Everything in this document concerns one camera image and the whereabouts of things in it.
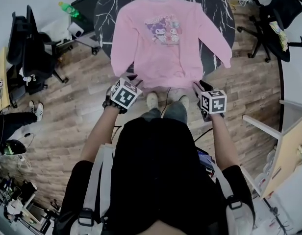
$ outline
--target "sweatshirt sleeve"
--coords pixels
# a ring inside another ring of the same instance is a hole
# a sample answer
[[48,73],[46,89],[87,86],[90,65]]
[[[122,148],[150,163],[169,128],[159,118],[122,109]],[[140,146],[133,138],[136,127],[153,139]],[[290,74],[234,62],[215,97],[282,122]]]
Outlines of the sweatshirt sleeve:
[[138,31],[124,10],[120,10],[115,24],[111,65],[116,76],[121,76],[134,61]]
[[196,21],[199,39],[218,56],[226,68],[230,68],[231,48],[222,33],[203,12],[201,4],[196,7]]

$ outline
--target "wooden desk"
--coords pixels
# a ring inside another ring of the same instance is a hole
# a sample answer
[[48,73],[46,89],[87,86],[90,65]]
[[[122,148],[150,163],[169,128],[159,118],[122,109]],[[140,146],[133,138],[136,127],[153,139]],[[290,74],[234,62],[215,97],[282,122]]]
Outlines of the wooden desk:
[[[289,101],[281,100],[280,103],[299,107],[299,105]],[[251,123],[278,140],[271,172],[268,177],[266,177],[266,181],[261,188],[251,175],[241,167],[242,172],[252,184],[253,188],[258,192],[261,198],[264,198],[275,191],[290,175],[292,175],[298,162],[302,159],[302,155],[297,153],[299,145],[302,144],[302,117],[284,132],[279,132],[247,115],[243,116],[243,120]]]
[[0,99],[0,111],[10,105],[8,87],[7,87],[7,75],[6,75],[6,47],[0,51],[0,79],[3,80],[3,90]]

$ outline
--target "jeans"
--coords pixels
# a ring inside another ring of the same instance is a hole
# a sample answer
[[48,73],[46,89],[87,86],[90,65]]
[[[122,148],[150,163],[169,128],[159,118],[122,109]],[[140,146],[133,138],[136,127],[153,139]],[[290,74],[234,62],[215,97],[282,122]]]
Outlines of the jeans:
[[31,112],[10,113],[4,115],[4,131],[3,130],[3,116],[0,115],[0,143],[5,143],[15,131],[24,125],[31,124],[37,121],[37,116]]
[[[153,118],[161,118],[161,112],[157,108],[153,108],[140,116],[150,122]],[[177,101],[167,107],[163,118],[171,118],[187,124],[187,111],[184,105]]]

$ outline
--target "shoe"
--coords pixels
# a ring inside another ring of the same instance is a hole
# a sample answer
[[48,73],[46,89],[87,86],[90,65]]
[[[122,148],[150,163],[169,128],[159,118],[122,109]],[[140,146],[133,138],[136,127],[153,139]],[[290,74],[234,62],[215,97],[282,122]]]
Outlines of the shoe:
[[37,122],[41,121],[43,116],[44,107],[42,103],[38,104],[37,111],[35,112],[35,115],[37,116]]
[[147,95],[147,106],[149,110],[153,108],[159,108],[159,101],[155,92],[151,92]]
[[181,96],[181,98],[179,99],[179,102],[181,102],[183,104],[183,106],[186,108],[186,110],[188,111],[188,109],[189,109],[189,98],[186,95]]
[[34,103],[33,103],[33,101],[29,102],[29,112],[34,113]]

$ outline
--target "green bottle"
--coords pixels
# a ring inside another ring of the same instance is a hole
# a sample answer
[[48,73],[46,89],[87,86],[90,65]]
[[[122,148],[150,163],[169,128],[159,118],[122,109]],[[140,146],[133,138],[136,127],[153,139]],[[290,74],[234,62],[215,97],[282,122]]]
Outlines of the green bottle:
[[82,15],[78,10],[72,7],[68,3],[59,2],[58,5],[65,11],[67,14],[71,15],[71,17],[76,18],[77,20],[88,23],[88,20]]

